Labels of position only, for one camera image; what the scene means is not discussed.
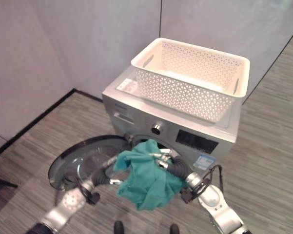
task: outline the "green cloth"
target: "green cloth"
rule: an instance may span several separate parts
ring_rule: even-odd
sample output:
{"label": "green cloth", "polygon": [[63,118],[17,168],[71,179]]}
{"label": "green cloth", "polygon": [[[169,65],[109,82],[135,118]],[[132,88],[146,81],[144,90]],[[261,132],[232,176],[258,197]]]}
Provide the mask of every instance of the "green cloth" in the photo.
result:
{"label": "green cloth", "polygon": [[180,178],[160,168],[149,153],[160,153],[157,142],[151,139],[120,153],[114,164],[114,171],[130,167],[129,176],[117,194],[133,202],[138,211],[167,205],[186,186]]}

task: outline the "laundry basket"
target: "laundry basket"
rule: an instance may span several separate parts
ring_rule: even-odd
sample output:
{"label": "laundry basket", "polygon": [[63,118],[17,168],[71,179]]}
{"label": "laundry basket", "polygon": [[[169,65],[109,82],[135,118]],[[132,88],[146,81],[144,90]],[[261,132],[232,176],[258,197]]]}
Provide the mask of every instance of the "laundry basket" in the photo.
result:
{"label": "laundry basket", "polygon": [[250,62],[240,56],[158,38],[131,64],[143,98],[211,122],[246,95]]}

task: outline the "silver washing machine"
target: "silver washing machine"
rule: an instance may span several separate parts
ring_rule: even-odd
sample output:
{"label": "silver washing machine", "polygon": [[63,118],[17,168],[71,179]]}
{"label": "silver washing machine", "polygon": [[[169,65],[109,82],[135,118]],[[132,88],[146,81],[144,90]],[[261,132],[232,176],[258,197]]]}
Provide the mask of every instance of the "silver washing machine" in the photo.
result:
{"label": "silver washing machine", "polygon": [[241,102],[210,123],[139,97],[134,71],[129,67],[102,94],[118,135],[126,135],[133,146],[152,138],[160,148],[175,150],[199,174],[229,152],[236,141]]}

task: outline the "black cable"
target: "black cable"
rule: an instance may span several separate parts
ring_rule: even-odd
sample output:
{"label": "black cable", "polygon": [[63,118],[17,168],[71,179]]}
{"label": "black cable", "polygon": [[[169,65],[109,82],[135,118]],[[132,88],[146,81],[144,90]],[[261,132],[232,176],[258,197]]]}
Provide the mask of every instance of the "black cable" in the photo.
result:
{"label": "black cable", "polygon": [[219,187],[221,192],[223,193],[223,178],[222,178],[222,166],[217,164],[215,166],[213,166],[212,168],[209,169],[209,171],[204,175],[204,177],[201,179],[202,181],[209,176],[209,180],[206,183],[205,187],[202,189],[202,191],[200,191],[197,196],[200,196],[203,192],[205,192],[205,190],[208,188],[209,185],[211,185],[212,180],[213,180],[213,173],[215,171],[215,169],[218,168],[219,169]]}

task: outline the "black shoe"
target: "black shoe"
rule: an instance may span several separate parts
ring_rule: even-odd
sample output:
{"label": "black shoe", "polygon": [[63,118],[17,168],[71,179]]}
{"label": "black shoe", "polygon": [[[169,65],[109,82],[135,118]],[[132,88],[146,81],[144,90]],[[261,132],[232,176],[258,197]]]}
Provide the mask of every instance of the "black shoe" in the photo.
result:
{"label": "black shoe", "polygon": [[125,230],[123,227],[123,223],[121,221],[116,221],[114,223],[114,234],[124,234]]}
{"label": "black shoe", "polygon": [[175,223],[170,226],[170,234],[180,234],[179,227]]}

